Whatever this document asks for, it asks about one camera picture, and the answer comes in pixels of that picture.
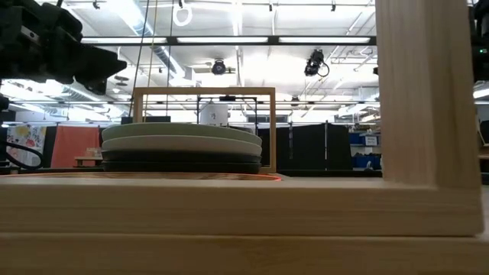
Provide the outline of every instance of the wooden post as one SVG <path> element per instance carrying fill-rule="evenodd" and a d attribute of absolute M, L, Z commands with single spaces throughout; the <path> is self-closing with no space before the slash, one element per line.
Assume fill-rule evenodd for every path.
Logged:
<path fill-rule="evenodd" d="M 384 179 L 478 189 L 467 1 L 376 7 Z"/>

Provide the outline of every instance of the wooden frame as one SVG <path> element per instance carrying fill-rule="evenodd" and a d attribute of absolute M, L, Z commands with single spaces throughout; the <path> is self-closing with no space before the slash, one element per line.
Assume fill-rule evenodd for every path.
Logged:
<path fill-rule="evenodd" d="M 0 218 L 0 231 L 83 228 L 92 233 L 302 236 L 481 233 L 466 2 L 377 0 L 376 6 L 383 180 L 5 178 L 0 185 L 0 217 L 5 217 Z M 412 58 L 413 50 L 419 59 Z M 274 89 L 267 88 L 138 88 L 134 91 L 135 121 L 142 121 L 143 95 L 150 94 L 258 94 L 275 100 Z M 274 115 L 274 104 L 270 110 Z M 270 156 L 274 156 L 274 124 L 270 130 Z M 275 159 L 271 160 L 269 172 L 275 168 Z M 36 210 L 17 205 L 35 205 Z M 78 209 L 79 214 L 72 215 L 71 209 Z M 93 209 L 98 209 L 100 222 L 87 222 Z M 42 221 L 35 222 L 37 217 Z"/>
<path fill-rule="evenodd" d="M 375 4 L 383 180 L 0 177 L 0 273 L 488 274 L 467 2 Z"/>
<path fill-rule="evenodd" d="M 268 95 L 270 96 L 270 166 L 262 167 L 261 173 L 277 171 L 277 120 L 275 88 L 136 88 L 134 89 L 135 122 L 143 122 L 145 95 Z"/>

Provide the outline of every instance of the ceiling light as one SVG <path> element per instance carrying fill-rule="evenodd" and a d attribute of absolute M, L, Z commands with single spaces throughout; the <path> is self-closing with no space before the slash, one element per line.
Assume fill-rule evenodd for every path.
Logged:
<path fill-rule="evenodd" d="M 140 44 L 142 43 L 154 43 L 165 44 L 167 39 L 165 37 L 84 37 L 82 43 L 85 44 Z"/>
<path fill-rule="evenodd" d="M 243 43 L 267 43 L 268 37 L 178 37 L 178 43 L 189 44 L 243 44 Z"/>
<path fill-rule="evenodd" d="M 297 44 L 367 44 L 369 37 L 279 37 L 280 43 Z"/>

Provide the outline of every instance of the poster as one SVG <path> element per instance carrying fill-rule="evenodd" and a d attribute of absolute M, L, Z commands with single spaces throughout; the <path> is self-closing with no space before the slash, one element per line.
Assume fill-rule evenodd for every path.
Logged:
<path fill-rule="evenodd" d="M 7 142 L 32 148 L 40 153 L 43 153 L 45 139 L 46 127 L 22 125 L 9 127 L 7 130 Z M 7 147 L 7 153 L 16 160 L 29 166 L 36 166 L 40 163 L 38 156 L 25 150 Z"/>

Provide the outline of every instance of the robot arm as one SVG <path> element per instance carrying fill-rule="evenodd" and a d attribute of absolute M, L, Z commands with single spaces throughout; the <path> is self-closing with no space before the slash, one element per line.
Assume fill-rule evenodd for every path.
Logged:
<path fill-rule="evenodd" d="M 0 79 L 40 83 L 73 79 L 105 94 L 107 78 L 126 68 L 117 54 L 82 44 L 82 24 L 68 11 L 34 0 L 0 0 Z"/>

